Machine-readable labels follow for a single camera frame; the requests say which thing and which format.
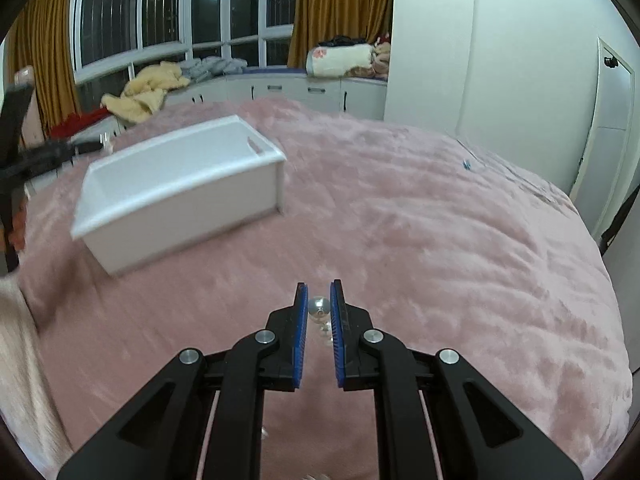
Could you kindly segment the long four-pearl earring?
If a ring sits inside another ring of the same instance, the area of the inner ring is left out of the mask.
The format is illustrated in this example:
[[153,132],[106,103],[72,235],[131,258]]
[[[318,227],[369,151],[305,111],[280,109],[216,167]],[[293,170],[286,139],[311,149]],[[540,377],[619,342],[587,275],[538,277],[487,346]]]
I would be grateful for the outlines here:
[[307,312],[311,322],[317,326],[324,343],[331,347],[333,344],[331,303],[326,297],[315,296],[307,302]]

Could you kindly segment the red cloth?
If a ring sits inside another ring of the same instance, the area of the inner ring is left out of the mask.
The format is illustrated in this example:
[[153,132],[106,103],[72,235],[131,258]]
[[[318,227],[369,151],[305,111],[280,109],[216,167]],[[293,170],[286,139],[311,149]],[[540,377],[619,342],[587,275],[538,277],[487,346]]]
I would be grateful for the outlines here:
[[89,128],[100,122],[101,120],[110,117],[111,113],[105,107],[97,108],[87,114],[69,114],[64,122],[56,125],[49,132],[51,139],[69,139],[77,133],[80,133],[85,128]]

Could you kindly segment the white storage box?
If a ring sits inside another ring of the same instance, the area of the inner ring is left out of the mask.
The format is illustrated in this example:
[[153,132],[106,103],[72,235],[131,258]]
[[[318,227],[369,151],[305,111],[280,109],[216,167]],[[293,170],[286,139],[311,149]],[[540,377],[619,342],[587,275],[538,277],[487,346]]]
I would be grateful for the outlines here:
[[70,228],[110,275],[281,210],[285,154],[239,116],[92,162]]

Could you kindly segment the yellow blanket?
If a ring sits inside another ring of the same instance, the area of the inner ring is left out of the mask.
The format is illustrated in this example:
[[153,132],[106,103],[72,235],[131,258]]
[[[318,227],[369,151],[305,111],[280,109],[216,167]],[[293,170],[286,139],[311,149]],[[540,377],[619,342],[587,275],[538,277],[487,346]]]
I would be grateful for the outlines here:
[[123,122],[141,124],[160,111],[169,91],[189,84],[190,79],[183,76],[178,64],[163,61],[146,66],[126,83],[119,96],[105,93],[101,106]]

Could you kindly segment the cream fluffy sleeve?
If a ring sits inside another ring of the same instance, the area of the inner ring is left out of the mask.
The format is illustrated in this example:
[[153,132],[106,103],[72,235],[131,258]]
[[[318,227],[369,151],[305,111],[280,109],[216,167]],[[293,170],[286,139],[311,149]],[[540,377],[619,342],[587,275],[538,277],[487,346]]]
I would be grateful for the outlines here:
[[43,478],[73,454],[42,370],[39,339],[17,277],[1,279],[1,420]]

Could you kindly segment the silver spiky flower earring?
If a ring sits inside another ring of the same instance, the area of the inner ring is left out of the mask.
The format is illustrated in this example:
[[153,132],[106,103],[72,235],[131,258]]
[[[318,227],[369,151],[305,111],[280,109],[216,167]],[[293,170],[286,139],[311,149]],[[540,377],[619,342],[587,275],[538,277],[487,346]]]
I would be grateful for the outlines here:
[[315,476],[313,474],[306,474],[303,480],[331,480],[331,478],[327,474],[316,474]]

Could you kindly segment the grey folded clothes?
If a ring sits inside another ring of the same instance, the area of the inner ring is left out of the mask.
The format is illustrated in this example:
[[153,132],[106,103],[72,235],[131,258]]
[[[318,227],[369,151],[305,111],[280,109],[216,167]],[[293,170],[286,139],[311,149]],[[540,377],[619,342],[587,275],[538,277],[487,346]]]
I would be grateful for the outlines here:
[[183,77],[188,78],[192,84],[199,84],[209,79],[227,75],[239,75],[247,68],[247,62],[242,58],[221,58],[209,56],[208,58],[192,58],[178,64]]

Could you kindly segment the pink plush bedspread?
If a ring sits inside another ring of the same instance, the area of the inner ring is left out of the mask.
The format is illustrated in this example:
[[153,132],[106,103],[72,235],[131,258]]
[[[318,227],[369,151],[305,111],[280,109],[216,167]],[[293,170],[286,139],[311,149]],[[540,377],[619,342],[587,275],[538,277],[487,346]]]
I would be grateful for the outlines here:
[[598,246],[561,190],[439,133],[278,99],[168,107],[116,145],[230,115],[285,152],[280,214],[112,278],[70,238],[85,164],[29,204],[17,278],[73,446],[181,349],[228,349],[298,283],[316,296],[338,279],[407,347],[460,352],[586,478],[604,468],[628,431],[629,358]]

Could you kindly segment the white door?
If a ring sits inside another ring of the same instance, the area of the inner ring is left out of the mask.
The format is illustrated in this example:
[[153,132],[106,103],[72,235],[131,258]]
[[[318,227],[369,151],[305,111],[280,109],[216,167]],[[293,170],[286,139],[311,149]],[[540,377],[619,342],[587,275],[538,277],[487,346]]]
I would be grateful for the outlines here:
[[598,41],[593,114],[570,199],[589,233],[597,237],[622,171],[628,144],[634,71],[605,41]]

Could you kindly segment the white floral pillow roll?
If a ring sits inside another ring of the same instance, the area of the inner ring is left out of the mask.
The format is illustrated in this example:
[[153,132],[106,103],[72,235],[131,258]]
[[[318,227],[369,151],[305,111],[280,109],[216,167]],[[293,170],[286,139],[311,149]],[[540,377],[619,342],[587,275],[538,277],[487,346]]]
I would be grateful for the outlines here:
[[347,47],[314,47],[308,52],[305,70],[314,78],[341,78],[354,68],[372,66],[373,47],[354,44]]

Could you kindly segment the white window bench cabinet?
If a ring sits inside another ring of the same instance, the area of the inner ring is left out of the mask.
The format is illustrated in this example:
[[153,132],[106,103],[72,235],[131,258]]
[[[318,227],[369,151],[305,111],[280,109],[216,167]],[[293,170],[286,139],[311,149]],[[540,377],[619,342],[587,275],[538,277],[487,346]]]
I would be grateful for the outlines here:
[[266,68],[190,84],[168,92],[164,103],[242,103],[265,96],[298,101],[317,112],[344,112],[360,119],[382,120],[386,82],[371,78],[318,79],[300,70]]

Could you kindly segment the mustard curtain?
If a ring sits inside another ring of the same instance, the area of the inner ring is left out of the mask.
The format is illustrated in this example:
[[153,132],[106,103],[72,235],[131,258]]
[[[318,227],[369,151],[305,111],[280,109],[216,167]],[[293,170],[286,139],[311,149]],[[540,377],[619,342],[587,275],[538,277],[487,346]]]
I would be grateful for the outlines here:
[[393,0],[295,0],[288,67],[305,66],[308,51],[336,36],[369,44],[392,30]]

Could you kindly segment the plush toy pile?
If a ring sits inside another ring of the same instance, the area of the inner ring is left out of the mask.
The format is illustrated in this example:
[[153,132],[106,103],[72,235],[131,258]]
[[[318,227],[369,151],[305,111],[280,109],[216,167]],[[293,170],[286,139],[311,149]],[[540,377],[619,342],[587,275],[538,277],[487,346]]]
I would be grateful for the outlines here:
[[346,77],[387,80],[390,71],[390,34],[378,37],[372,51],[370,67],[354,67]]

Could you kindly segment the white wardrobe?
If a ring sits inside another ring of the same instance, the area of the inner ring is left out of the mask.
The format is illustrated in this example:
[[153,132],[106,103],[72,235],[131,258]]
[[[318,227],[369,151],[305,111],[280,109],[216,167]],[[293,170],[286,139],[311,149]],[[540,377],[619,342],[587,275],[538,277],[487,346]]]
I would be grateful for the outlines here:
[[569,188],[586,142],[600,0],[394,0],[384,118]]

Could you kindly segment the window frame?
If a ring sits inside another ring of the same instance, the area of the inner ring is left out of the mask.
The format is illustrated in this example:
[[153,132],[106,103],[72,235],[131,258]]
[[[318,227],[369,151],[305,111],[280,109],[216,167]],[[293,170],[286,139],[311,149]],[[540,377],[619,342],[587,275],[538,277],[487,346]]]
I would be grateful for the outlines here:
[[283,67],[295,0],[70,0],[76,84],[206,53]]

